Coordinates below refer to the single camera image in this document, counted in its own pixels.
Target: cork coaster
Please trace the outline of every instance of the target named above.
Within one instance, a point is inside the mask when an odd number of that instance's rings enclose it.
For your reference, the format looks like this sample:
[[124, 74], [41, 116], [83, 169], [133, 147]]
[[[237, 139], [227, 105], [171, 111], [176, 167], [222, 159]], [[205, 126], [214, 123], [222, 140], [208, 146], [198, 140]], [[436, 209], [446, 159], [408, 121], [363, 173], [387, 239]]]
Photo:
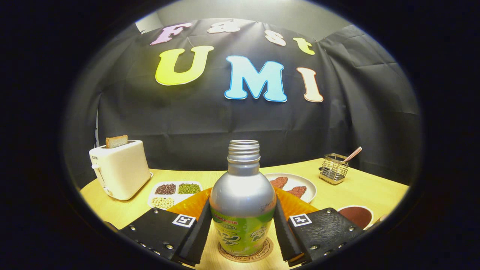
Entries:
[[259, 252], [255, 253], [253, 255], [250, 255], [250, 256], [235, 256], [235, 255], [228, 254], [222, 248], [220, 243], [218, 243], [218, 251], [220, 252], [220, 254], [223, 257], [225, 257], [229, 260], [232, 260], [232, 261], [236, 261], [236, 262], [259, 261], [259, 260], [267, 257], [270, 253], [272, 253], [272, 250], [273, 250], [273, 243], [272, 243], [272, 240], [270, 240], [270, 238], [268, 238], [268, 237], [265, 239], [264, 246], [262, 247], [262, 249]]

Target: toaster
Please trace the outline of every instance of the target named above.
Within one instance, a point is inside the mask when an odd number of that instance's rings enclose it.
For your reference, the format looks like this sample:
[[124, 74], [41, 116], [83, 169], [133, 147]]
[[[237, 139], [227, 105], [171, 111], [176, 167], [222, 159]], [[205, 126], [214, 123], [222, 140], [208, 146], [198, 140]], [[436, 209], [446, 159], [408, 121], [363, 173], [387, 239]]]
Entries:
[[129, 140], [115, 148], [104, 145], [90, 150], [89, 154], [103, 190], [115, 199], [130, 199], [153, 176], [142, 141]]

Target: white beans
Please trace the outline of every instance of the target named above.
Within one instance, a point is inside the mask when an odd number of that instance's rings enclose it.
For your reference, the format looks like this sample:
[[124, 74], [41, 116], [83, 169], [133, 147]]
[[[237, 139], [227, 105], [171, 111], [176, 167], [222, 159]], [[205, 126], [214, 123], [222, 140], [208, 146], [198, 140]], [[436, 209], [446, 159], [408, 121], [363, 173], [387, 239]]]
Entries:
[[174, 205], [172, 198], [159, 198], [155, 197], [152, 199], [152, 206], [157, 208], [168, 209]]

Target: meat slice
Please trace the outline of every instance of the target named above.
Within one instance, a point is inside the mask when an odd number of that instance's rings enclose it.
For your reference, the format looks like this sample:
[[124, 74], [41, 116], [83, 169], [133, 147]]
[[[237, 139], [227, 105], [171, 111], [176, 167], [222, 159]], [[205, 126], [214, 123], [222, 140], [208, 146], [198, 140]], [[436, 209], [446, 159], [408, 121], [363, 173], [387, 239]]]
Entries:
[[282, 189], [283, 186], [285, 186], [285, 184], [287, 183], [287, 181], [288, 177], [277, 177], [275, 180], [270, 181], [270, 183], [272, 184], [272, 186]]
[[301, 198], [302, 195], [305, 193], [305, 191], [307, 191], [306, 186], [296, 186], [296, 187], [292, 188], [292, 190], [289, 190], [287, 192], [297, 196], [298, 198]]

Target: blue letter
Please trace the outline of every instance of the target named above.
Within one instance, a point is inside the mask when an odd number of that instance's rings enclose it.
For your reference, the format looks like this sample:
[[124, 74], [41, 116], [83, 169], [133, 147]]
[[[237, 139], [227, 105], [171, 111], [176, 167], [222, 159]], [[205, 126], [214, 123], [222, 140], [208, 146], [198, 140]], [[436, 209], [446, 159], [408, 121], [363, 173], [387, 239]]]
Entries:
[[267, 84], [267, 91], [264, 94], [266, 100], [287, 101], [287, 96], [283, 93], [282, 64], [267, 61], [260, 72], [257, 72], [252, 62], [244, 56], [230, 55], [227, 57], [227, 61], [232, 64], [232, 77], [230, 89], [225, 92], [226, 98], [246, 99], [248, 93], [243, 90], [243, 80], [245, 80], [255, 99], [259, 98], [262, 89]]

